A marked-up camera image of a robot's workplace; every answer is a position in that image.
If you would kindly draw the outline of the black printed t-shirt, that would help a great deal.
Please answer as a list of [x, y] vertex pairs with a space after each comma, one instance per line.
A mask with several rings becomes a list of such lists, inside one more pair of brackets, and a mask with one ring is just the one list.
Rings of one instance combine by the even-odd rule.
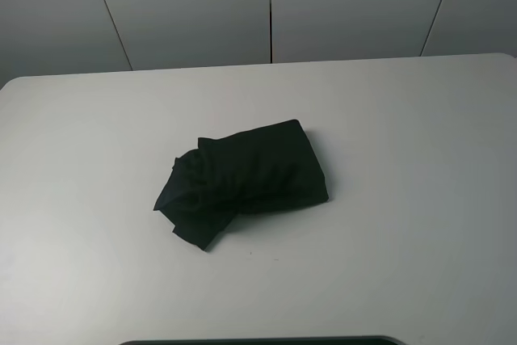
[[154, 205], [179, 238], [207, 250], [239, 215], [298, 210], [329, 199], [326, 177], [298, 120], [221, 139], [199, 138], [174, 160]]

